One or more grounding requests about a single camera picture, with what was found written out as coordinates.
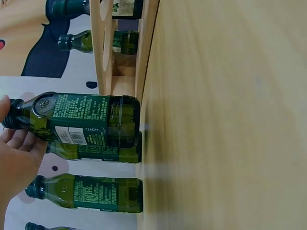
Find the green glass bottle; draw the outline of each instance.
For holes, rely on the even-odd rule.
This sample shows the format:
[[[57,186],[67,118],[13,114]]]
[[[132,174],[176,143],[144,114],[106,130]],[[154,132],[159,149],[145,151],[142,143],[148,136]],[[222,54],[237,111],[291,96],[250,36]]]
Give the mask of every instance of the green glass bottle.
[[[143,0],[114,0],[112,18],[140,19],[142,10]],[[56,0],[52,5],[52,16],[55,18],[81,14],[90,15],[90,0]]]
[[[109,212],[143,211],[142,181],[137,178],[104,178],[62,174],[37,176],[25,189],[32,198],[47,199],[65,208]]]
[[[117,161],[139,163],[142,161],[142,133],[139,134],[138,144],[131,149],[97,145],[74,145],[58,141],[49,142],[46,153],[54,153],[66,160],[99,159],[102,161]]]
[[[47,229],[42,225],[38,225],[38,224],[29,222],[25,226],[25,230],[78,230],[78,229],[68,228],[68,227],[57,227],[57,228]]]
[[[116,53],[134,55],[138,51],[138,31],[115,31],[113,51]],[[77,49],[84,53],[93,52],[92,31],[86,30],[80,34],[65,34],[59,37],[58,47],[62,51]]]
[[[131,96],[46,92],[11,100],[2,125],[27,129],[52,142],[133,148],[140,131],[140,102]]]

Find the wooden shelf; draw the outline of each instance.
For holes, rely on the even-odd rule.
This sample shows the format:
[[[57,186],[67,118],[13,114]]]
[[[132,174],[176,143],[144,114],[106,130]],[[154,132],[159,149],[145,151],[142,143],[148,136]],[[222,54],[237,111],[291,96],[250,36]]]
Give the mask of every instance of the wooden shelf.
[[[138,54],[129,56],[112,54],[117,28],[117,20],[112,19],[113,0],[104,0],[101,4],[90,1],[93,50],[101,95],[131,95],[142,101],[158,5],[159,0],[144,0]]]

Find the barcode sticker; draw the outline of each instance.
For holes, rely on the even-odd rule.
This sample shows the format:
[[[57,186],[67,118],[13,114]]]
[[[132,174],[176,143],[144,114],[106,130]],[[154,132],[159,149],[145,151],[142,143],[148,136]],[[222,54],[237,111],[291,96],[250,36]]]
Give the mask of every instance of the barcode sticker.
[[[74,144],[74,142],[71,139],[71,136],[69,134],[68,127],[56,126],[56,133],[57,133],[57,135],[60,138],[62,143]]]
[[[83,134],[83,128],[69,128],[69,133],[73,142],[76,145],[87,145],[86,139]]]
[[[62,143],[87,145],[82,128],[69,128],[56,126],[56,133]]]

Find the wooden board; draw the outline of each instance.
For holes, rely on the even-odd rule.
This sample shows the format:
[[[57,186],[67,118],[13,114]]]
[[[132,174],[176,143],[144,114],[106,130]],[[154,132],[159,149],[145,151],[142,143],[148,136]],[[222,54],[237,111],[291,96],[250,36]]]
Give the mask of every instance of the wooden board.
[[[307,229],[307,1],[161,0],[140,230]]]
[[[117,27],[117,21],[112,20],[113,0],[104,0],[100,6],[99,1],[90,1],[90,3],[99,93],[101,95],[131,95],[141,101],[159,0],[144,0],[142,18],[139,20],[140,37],[136,63],[134,69],[131,70],[129,67],[120,71],[125,76],[121,79],[119,79],[120,76],[113,76],[112,72],[117,69],[113,67],[116,64],[113,62],[116,57],[112,56],[114,30]]]

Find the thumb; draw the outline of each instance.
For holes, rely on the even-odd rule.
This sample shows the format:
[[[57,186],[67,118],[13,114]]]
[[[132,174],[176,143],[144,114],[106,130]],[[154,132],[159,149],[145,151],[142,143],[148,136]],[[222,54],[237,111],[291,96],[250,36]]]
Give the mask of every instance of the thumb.
[[[0,122],[2,122],[6,115],[9,113],[10,107],[10,99],[8,95],[4,95],[4,97],[0,101]]]

